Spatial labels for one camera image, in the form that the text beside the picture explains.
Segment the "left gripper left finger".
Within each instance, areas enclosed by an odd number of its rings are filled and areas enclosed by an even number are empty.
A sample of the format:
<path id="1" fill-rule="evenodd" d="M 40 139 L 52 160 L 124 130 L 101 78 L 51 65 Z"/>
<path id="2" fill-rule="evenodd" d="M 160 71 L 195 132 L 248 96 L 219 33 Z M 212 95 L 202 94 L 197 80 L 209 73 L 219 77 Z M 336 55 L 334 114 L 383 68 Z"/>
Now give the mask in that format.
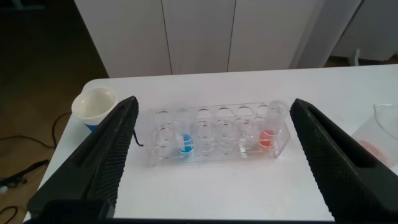
<path id="1" fill-rule="evenodd" d="M 112 217 L 138 114 L 135 96 L 118 103 L 29 200 L 31 217 L 62 207 Z"/>

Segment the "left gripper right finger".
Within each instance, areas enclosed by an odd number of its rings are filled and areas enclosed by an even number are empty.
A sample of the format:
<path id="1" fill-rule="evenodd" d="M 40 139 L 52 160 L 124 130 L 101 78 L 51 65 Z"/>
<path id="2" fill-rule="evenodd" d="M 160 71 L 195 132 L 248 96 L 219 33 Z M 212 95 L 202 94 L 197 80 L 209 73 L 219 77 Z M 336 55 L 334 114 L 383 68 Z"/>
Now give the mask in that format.
<path id="1" fill-rule="evenodd" d="M 297 98 L 290 116 L 335 221 L 397 221 L 393 171 L 309 102 Z"/>

